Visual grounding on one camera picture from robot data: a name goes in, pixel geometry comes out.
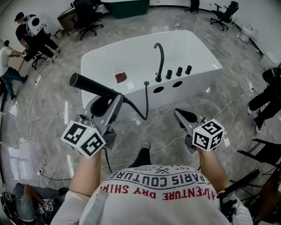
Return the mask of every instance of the cap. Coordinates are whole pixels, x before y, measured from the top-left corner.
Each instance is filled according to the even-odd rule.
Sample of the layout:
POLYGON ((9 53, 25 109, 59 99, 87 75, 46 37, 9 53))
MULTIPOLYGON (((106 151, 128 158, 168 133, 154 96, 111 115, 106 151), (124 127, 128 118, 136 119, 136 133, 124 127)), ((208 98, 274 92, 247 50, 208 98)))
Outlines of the cap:
POLYGON ((24 16, 23 12, 18 13, 18 14, 16 15, 16 19, 14 19, 14 21, 16 22, 18 19, 20 19, 20 18, 23 17, 23 16, 24 16))

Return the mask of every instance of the marble floor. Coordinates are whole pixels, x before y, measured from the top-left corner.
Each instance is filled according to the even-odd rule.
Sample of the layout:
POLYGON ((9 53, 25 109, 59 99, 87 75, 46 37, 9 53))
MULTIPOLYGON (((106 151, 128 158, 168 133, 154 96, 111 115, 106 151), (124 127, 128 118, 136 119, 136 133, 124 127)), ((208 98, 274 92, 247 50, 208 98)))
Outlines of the marble floor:
MULTIPOLYGON (((179 8, 151 8, 147 15, 126 19, 114 19, 108 15, 103 20, 104 28, 98 29, 98 36, 92 34, 79 41, 78 32, 59 39, 62 52, 55 63, 48 65, 38 76, 41 81, 35 86, 36 75, 43 69, 42 65, 34 71, 25 63, 21 74, 29 75, 26 84, 14 84, 17 92, 16 101, 5 104, 1 125, 1 163, 4 171, 6 190, 11 191, 17 182, 45 187, 59 188, 69 186, 70 181, 48 182, 47 178, 37 176, 39 169, 52 178, 71 178, 76 170, 79 157, 60 140, 67 123, 78 113, 83 113, 81 91, 69 86, 70 76, 80 72, 81 57, 90 50, 135 36, 186 29, 192 31, 216 56, 223 66, 220 76, 205 92, 151 110, 147 121, 123 120, 114 125, 117 139, 112 151, 109 151, 111 165, 131 163, 136 158, 142 140, 152 142, 151 161, 154 164, 186 164, 197 168, 197 152, 191 154, 184 145, 184 139, 173 142, 164 151, 158 152, 173 139, 185 135, 174 119, 175 108, 192 109, 201 115, 214 117, 231 100, 239 98, 253 84, 257 92, 262 92, 266 83, 261 77, 259 65, 261 56, 248 44, 236 38, 239 30, 230 27, 228 31, 210 25, 211 13, 199 15, 184 13, 179 8)), ((216 119, 225 126, 226 135, 216 153, 228 176, 234 180, 242 178, 258 167, 267 171, 271 167, 246 158, 237 149, 248 150, 253 146, 252 139, 260 138, 278 143, 281 132, 278 127, 281 115, 278 113, 266 121, 263 132, 255 132, 254 116, 248 116, 248 102, 256 94, 247 91, 238 101, 228 106, 216 119)), ((102 155, 102 166, 106 165, 102 155)), ((113 170, 127 165, 113 167, 113 170)), ((107 167, 102 168, 101 176, 109 175, 107 167)), ((267 176, 259 176, 256 184, 263 184, 267 176)))

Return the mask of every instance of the black faucet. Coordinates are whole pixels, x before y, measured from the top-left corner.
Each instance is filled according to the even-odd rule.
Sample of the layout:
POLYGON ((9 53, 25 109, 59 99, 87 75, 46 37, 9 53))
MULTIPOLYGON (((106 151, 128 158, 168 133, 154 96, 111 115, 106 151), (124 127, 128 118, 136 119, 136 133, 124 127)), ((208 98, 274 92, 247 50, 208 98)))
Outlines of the black faucet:
POLYGON ((163 69, 163 64, 164 64, 164 50, 163 50, 163 47, 160 43, 156 43, 154 45, 154 48, 156 49, 157 46, 159 47, 160 49, 160 54, 161 54, 161 61, 160 61, 160 66, 159 66, 159 72, 158 72, 158 75, 157 77, 155 78, 156 82, 161 82, 161 73, 162 73, 162 69, 163 69))

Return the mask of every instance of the freestanding bathtub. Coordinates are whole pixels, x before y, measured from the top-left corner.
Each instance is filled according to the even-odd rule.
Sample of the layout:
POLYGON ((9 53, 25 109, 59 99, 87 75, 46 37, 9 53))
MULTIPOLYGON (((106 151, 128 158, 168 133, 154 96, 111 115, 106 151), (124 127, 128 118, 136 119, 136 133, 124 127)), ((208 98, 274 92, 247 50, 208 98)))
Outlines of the freestanding bathtub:
POLYGON ((149 0, 101 0, 116 18, 127 18, 147 14, 149 0))
MULTIPOLYGON (((154 33, 103 46, 86 53, 81 60, 81 74, 124 94, 142 113, 145 113, 145 85, 148 81, 149 109, 159 108, 205 91, 222 69, 221 64, 198 37, 187 30, 154 33), (160 51, 163 46, 165 61, 162 81, 156 82, 160 51), (192 70, 185 73, 187 66, 192 70), (176 76, 182 67, 181 76, 176 76), (170 80, 167 70, 172 70, 170 80), (115 74, 124 71, 127 79, 117 83, 115 74)), ((82 91, 83 107, 95 94, 82 91)), ((134 117, 136 113, 123 104, 118 119, 134 117)))

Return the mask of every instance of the white sleeve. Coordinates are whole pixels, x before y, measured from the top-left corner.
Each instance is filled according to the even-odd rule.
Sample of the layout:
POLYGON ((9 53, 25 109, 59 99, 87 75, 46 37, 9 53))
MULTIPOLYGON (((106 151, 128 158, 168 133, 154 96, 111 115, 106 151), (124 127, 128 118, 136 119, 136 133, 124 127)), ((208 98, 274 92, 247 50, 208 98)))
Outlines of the white sleeve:
POLYGON ((51 225, 78 225, 90 197, 68 191, 51 225))
POLYGON ((12 49, 10 49, 9 47, 7 47, 6 49, 5 49, 5 53, 7 54, 7 55, 10 55, 11 53, 12 53, 12 49))
POLYGON ((237 198, 237 209, 236 209, 236 218, 239 222, 239 225, 253 225, 253 220, 249 210, 243 205, 243 203, 237 198))

